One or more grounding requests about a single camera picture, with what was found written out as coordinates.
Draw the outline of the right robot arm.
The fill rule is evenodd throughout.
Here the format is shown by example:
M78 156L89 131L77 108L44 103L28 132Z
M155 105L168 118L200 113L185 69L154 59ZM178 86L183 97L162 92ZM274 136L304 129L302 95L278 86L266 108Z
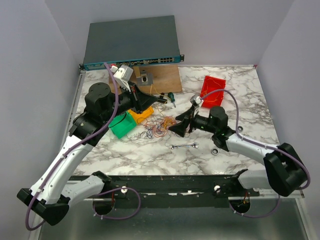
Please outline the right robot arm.
M238 136L228 126L228 115L221 106L212 107L208 117L197 114L195 110L192 106L178 115L175 118L178 123L170 126L169 130L180 137L194 130L211 133L217 148L243 155L265 167L262 171L245 170L233 180L230 191L234 195L241 196L252 188L271 188L287 197L308 180L305 166L290 144L269 145Z

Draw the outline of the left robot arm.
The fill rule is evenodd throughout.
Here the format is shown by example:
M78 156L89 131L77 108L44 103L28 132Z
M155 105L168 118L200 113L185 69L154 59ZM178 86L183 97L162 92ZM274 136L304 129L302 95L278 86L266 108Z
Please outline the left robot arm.
M66 183L100 139L115 116L128 110L138 114L163 98L142 92L135 83L117 95L104 82L93 84L86 94L84 112L73 120L69 136L42 177L30 188L22 188L17 198L51 226L58 224L76 203L98 195L107 197L115 186L110 177L97 171L73 187Z

